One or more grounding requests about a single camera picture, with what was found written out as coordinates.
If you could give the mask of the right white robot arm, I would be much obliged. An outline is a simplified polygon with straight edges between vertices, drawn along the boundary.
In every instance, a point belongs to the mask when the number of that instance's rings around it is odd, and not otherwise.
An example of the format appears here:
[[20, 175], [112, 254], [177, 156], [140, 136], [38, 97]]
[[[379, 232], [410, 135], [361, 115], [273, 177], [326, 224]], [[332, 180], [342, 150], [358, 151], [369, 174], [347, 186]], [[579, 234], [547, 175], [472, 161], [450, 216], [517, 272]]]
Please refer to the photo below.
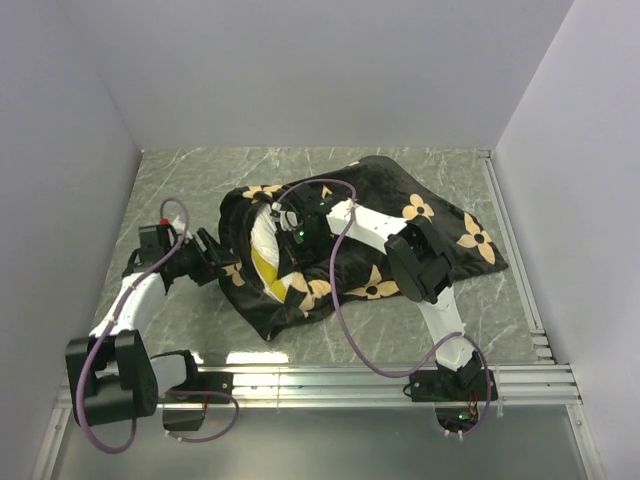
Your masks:
[[402, 295], [417, 303], [434, 347], [410, 376], [430, 358], [436, 359], [444, 394], [460, 400], [472, 392], [476, 377], [488, 373], [480, 347], [464, 331], [453, 292], [453, 259], [436, 229], [425, 218], [406, 220], [392, 217], [357, 203], [356, 190], [346, 197], [327, 198], [314, 192], [307, 181], [282, 194], [271, 206], [277, 229], [296, 253], [308, 259], [334, 239], [329, 257], [329, 282], [335, 313], [343, 333], [356, 355], [372, 371], [392, 378], [376, 367], [359, 350], [348, 331], [339, 304], [335, 263], [344, 239], [358, 241], [386, 256], [391, 276]]

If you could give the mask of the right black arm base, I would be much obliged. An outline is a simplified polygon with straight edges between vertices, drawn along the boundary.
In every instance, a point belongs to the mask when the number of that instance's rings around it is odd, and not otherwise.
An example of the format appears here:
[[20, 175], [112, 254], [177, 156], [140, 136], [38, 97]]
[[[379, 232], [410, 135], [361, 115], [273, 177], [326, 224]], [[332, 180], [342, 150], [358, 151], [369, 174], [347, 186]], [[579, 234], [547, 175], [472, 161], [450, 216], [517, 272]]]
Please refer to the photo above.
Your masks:
[[494, 372], [482, 369], [467, 386], [440, 370], [420, 370], [409, 377], [403, 394], [413, 403], [433, 403], [438, 426], [446, 434], [464, 437], [482, 423], [484, 409], [498, 400]]

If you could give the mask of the black pillowcase with tan flowers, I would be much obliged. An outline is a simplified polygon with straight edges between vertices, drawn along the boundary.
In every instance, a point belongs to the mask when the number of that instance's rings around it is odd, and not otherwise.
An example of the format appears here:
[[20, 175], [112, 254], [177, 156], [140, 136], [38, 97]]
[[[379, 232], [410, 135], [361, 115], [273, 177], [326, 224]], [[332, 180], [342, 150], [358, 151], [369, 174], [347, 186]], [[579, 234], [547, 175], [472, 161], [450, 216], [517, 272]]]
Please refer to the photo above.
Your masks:
[[507, 268], [474, 215], [385, 156], [236, 188], [221, 203], [219, 237], [235, 257], [221, 289], [266, 341], [339, 305], [399, 295], [436, 303], [455, 282]]

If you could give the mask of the white pillow with yellow piping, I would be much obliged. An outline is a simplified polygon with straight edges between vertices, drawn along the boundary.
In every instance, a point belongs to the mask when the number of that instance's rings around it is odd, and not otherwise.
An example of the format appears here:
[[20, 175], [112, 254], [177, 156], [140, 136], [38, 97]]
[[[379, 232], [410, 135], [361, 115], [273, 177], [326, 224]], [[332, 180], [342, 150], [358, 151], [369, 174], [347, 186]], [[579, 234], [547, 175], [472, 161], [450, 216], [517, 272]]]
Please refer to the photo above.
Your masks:
[[274, 300], [283, 303], [288, 288], [291, 286], [293, 273], [280, 275], [279, 267], [284, 264], [280, 260], [276, 225], [270, 215], [270, 207], [262, 205], [254, 219], [250, 232], [251, 260], [263, 291]]

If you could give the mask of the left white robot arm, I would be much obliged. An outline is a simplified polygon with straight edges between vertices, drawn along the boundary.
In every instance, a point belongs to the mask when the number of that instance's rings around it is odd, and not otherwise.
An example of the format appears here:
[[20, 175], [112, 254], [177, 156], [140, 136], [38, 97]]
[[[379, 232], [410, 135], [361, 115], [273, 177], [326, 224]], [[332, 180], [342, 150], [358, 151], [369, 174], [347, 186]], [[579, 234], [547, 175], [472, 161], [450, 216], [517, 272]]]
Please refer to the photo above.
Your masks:
[[203, 286], [222, 277], [236, 259], [203, 228], [180, 233], [162, 220], [139, 228], [138, 235], [106, 316], [66, 348], [74, 415], [82, 426], [148, 417], [165, 394], [189, 402], [205, 386], [190, 351], [150, 356], [142, 336], [176, 279]]

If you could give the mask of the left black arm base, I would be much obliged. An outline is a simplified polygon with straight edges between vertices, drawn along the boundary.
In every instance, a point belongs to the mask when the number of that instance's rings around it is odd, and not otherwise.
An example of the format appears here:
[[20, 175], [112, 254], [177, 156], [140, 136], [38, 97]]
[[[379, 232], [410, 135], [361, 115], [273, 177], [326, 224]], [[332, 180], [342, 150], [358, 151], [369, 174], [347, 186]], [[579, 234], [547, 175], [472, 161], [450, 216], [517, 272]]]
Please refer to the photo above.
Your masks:
[[[200, 373], [194, 386], [169, 391], [159, 400], [165, 435], [179, 442], [204, 443], [226, 434], [239, 418], [233, 397], [234, 375], [227, 372]], [[214, 407], [230, 407], [226, 424], [213, 432], [207, 415]]]

